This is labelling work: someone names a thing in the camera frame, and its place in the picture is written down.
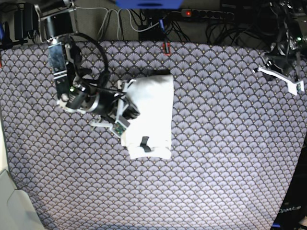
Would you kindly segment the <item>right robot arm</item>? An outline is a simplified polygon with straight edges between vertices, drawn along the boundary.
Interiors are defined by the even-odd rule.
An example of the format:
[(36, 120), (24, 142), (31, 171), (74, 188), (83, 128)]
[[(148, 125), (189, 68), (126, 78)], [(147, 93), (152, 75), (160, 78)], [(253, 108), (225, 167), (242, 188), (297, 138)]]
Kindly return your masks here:
[[(72, 0), (36, 0), (34, 8), (39, 26), (45, 34), (41, 41), (48, 44), (48, 61), (53, 73), (59, 105), (70, 113), (92, 113), (107, 120), (116, 119), (119, 106), (122, 117), (135, 119), (140, 112), (127, 97), (124, 89), (106, 87), (110, 80), (109, 65), (102, 46), (90, 36), (78, 32), (73, 26), (71, 14), (76, 7)], [(82, 54), (74, 36), (84, 38), (100, 52), (104, 70), (96, 79), (87, 79), (91, 69), (82, 68)]]

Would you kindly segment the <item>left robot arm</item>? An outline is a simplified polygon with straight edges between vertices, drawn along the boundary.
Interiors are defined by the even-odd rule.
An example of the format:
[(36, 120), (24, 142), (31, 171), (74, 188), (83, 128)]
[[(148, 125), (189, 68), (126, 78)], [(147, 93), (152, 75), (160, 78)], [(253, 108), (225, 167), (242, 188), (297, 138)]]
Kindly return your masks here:
[(307, 2), (272, 0), (270, 9), (276, 16), (277, 32), (270, 51), (264, 54), (265, 66), (284, 75), (294, 71), (298, 80), (301, 60), (307, 59)]

